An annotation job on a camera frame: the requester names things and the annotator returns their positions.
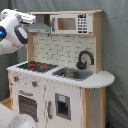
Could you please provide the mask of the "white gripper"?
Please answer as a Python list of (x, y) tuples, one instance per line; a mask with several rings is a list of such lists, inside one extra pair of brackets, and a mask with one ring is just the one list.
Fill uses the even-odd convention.
[(20, 23), (34, 24), (36, 22), (36, 17), (34, 15), (31, 15), (31, 14), (18, 12), (16, 14), (16, 16), (17, 16)]

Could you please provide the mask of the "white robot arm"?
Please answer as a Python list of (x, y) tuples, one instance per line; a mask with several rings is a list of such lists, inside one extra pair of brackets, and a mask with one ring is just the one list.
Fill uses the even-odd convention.
[[(10, 54), (28, 43), (28, 31), (22, 24), (34, 24), (36, 17), (17, 10), (0, 12), (0, 55)], [(18, 114), (0, 103), (0, 128), (37, 128), (34, 119)]]

